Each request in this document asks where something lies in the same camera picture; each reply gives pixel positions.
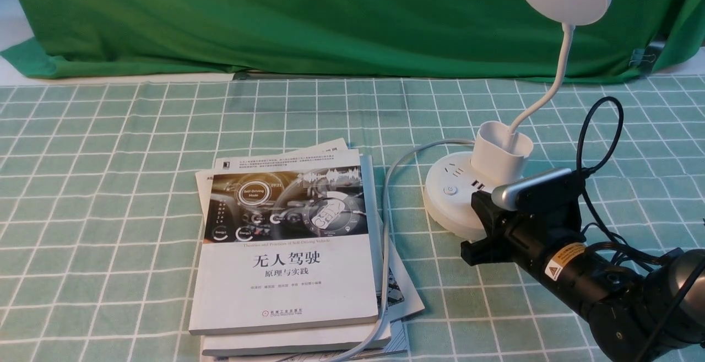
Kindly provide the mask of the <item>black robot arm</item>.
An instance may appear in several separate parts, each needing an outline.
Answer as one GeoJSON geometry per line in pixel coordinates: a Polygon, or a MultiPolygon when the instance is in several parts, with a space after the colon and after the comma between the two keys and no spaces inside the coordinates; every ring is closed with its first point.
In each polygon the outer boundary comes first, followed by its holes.
{"type": "Polygon", "coordinates": [[[514,263],[584,319],[612,361],[653,361],[703,346],[703,250],[675,249],[641,275],[585,244],[577,196],[549,193],[537,212],[509,211],[477,191],[471,207],[486,231],[461,244],[471,266],[514,263]]]}

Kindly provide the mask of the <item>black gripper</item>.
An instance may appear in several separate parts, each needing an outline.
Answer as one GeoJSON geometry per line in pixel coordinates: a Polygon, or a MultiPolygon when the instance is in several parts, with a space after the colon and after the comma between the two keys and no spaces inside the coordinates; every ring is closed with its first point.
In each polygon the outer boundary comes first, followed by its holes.
{"type": "Polygon", "coordinates": [[[514,262],[520,267],[546,267],[569,244],[584,246],[578,206],[584,189],[585,184],[578,183],[561,186],[554,193],[532,193],[531,201],[539,206],[531,212],[508,211],[497,206],[488,192],[476,192],[471,208],[486,236],[461,242],[461,258],[471,266],[514,262]]]}

